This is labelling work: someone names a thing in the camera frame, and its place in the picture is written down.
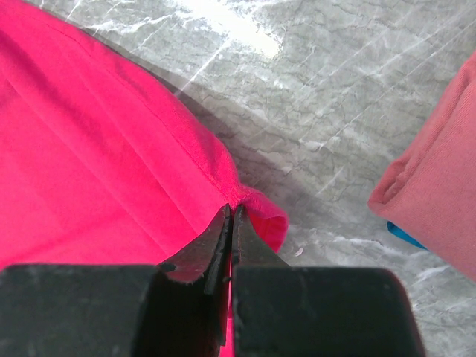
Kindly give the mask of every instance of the white marble vein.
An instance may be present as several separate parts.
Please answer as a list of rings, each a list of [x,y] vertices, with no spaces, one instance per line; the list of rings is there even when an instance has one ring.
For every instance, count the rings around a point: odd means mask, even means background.
[[[476,356],[476,285],[367,209],[476,48],[473,0],[33,0],[154,72],[290,215],[295,265],[380,266],[428,356]]]

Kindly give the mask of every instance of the blue cloth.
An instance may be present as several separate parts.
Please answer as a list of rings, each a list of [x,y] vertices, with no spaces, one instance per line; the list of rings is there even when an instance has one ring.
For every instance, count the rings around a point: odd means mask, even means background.
[[[397,236],[398,238],[403,239],[404,241],[409,242],[410,244],[413,244],[418,248],[426,249],[417,240],[410,237],[408,234],[406,234],[404,231],[402,231],[402,229],[394,225],[392,222],[387,222],[387,228],[388,228],[388,231],[392,233],[394,236]]]

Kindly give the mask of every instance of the marble table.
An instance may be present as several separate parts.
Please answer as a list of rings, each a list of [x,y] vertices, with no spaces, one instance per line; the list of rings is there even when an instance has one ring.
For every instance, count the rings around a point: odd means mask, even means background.
[[[380,266],[428,356],[476,356],[476,285],[366,206],[476,48],[474,0],[33,0],[151,71],[289,212],[293,265]]]

